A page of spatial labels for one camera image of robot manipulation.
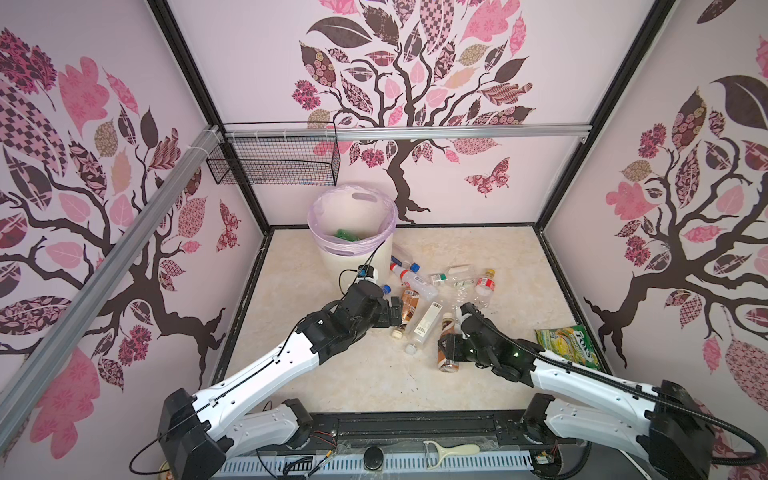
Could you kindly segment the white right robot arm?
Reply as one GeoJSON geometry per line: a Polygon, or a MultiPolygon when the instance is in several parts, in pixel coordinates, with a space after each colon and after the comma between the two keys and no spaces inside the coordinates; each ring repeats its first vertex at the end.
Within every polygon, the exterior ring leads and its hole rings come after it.
{"type": "Polygon", "coordinates": [[[442,337],[439,352],[539,389],[524,422],[530,438],[585,440],[636,454],[667,479],[708,478],[715,431],[681,385],[637,383],[583,367],[508,337],[472,303],[460,317],[459,332],[442,337]]]}

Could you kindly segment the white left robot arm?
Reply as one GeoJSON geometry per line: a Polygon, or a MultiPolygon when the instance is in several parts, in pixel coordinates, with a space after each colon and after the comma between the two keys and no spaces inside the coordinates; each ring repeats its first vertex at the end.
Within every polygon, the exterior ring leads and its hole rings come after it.
{"type": "Polygon", "coordinates": [[[180,388],[163,403],[158,443],[176,479],[210,479],[231,458],[263,447],[298,449],[313,429],[296,399],[263,412],[256,407],[295,378],[400,320],[402,304],[360,280],[347,293],[302,318],[286,340],[234,375],[196,393],[180,388]]]}

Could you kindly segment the clear white label bottle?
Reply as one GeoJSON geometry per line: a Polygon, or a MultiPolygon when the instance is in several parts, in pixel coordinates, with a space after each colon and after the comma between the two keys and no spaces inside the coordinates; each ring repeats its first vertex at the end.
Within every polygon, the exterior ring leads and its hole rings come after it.
{"type": "Polygon", "coordinates": [[[442,310],[443,305],[441,303],[433,301],[430,304],[407,336],[404,348],[406,354],[413,356],[425,346],[441,318],[442,310]]]}

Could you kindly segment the green soda bottle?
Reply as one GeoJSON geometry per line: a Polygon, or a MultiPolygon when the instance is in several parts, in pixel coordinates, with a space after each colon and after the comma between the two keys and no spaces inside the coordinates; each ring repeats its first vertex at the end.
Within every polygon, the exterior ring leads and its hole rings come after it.
{"type": "Polygon", "coordinates": [[[360,240],[360,237],[358,235],[346,229],[338,229],[335,232],[334,236],[346,242],[357,242],[360,240]]]}

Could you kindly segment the brown milk tea bottle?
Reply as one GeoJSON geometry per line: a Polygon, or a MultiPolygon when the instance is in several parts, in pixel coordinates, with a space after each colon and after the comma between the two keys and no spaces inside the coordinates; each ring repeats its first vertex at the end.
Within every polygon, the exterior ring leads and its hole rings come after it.
{"type": "Polygon", "coordinates": [[[460,336],[456,332],[456,318],[453,313],[445,313],[442,318],[441,332],[437,341],[437,365],[443,373],[456,373],[459,364],[455,360],[460,336]]]}

